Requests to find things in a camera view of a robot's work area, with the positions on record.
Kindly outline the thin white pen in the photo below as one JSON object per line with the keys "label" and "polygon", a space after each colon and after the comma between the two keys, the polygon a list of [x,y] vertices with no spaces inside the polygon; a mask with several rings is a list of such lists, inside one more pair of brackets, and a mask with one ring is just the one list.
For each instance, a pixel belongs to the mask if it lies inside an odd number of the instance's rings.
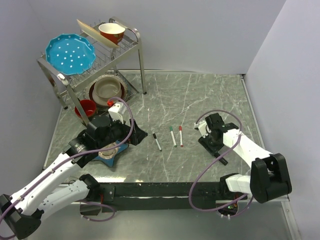
{"label": "thin white pen", "polygon": [[155,140],[155,142],[156,142],[156,145],[157,145],[159,151],[162,152],[162,148],[161,148],[160,142],[159,142],[159,140],[158,140],[155,132],[152,132],[152,136],[153,136],[153,138],[154,138],[154,140]]}

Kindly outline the white marker with green tip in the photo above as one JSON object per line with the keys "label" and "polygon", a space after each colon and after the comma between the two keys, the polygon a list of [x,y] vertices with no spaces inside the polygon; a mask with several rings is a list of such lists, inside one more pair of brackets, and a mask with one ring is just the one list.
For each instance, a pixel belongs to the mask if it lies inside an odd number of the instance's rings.
{"label": "white marker with green tip", "polygon": [[176,142],[176,138],[175,138],[175,135],[174,135],[173,127],[170,126],[169,130],[170,130],[170,135],[171,135],[171,138],[172,138],[173,146],[175,148],[177,148],[177,142]]}

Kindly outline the white marker with red tip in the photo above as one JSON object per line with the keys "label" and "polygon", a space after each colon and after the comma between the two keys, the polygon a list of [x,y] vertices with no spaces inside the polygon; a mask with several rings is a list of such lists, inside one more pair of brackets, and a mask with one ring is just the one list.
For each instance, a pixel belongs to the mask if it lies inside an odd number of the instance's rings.
{"label": "white marker with red tip", "polygon": [[183,143],[183,129],[182,129],[181,125],[178,128],[179,128],[179,137],[180,137],[180,147],[183,147],[184,146],[184,143]]}

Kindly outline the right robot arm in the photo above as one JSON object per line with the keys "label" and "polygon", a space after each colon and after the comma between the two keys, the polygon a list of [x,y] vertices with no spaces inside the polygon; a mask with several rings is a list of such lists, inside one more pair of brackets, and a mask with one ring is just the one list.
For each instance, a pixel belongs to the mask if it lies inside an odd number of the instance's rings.
{"label": "right robot arm", "polygon": [[235,152],[250,168],[248,175],[231,173],[220,178],[219,195],[224,199],[236,193],[253,196],[260,204],[288,195],[292,183],[285,157],[271,153],[252,140],[232,122],[225,123],[218,113],[194,124],[201,137],[198,142],[215,158],[226,164],[219,154],[223,147]]}

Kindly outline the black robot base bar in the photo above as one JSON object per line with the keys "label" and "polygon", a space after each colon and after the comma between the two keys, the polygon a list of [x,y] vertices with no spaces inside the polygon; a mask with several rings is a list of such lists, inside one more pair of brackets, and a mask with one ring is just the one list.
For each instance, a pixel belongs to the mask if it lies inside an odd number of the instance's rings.
{"label": "black robot base bar", "polygon": [[[112,182],[101,183],[85,198],[109,205],[117,211],[190,209],[191,182]],[[192,203],[200,209],[212,209],[240,197],[219,182],[198,182],[192,191]]]}

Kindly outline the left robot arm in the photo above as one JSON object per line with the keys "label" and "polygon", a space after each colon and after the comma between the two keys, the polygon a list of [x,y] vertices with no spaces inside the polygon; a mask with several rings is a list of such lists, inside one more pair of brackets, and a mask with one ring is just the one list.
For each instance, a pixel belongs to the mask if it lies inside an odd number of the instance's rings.
{"label": "left robot arm", "polygon": [[0,196],[1,221],[6,222],[14,237],[23,240],[58,210],[76,201],[95,200],[100,193],[100,184],[90,174],[82,175],[59,191],[55,189],[95,159],[108,145],[119,142],[120,145],[136,146],[147,135],[133,118],[129,125],[109,116],[93,119],[32,182],[12,195]]}

